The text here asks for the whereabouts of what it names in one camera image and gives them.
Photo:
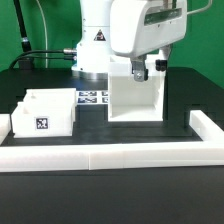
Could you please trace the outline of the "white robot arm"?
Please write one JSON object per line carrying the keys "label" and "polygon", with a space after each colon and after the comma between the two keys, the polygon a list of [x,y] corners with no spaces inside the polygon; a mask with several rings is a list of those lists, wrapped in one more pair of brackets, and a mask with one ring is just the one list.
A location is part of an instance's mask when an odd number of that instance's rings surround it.
{"label": "white robot arm", "polygon": [[184,38],[187,0],[80,0],[82,37],[73,72],[106,77],[113,55],[142,60]]}

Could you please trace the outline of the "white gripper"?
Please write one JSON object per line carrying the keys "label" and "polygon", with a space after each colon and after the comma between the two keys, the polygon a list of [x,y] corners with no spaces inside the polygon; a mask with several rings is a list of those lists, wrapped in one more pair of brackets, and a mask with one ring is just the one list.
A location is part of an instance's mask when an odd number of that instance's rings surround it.
{"label": "white gripper", "polygon": [[131,60],[134,80],[148,79],[146,56],[159,49],[157,71],[164,72],[172,44],[186,33],[187,0],[114,0],[110,11],[111,48],[117,56]]}

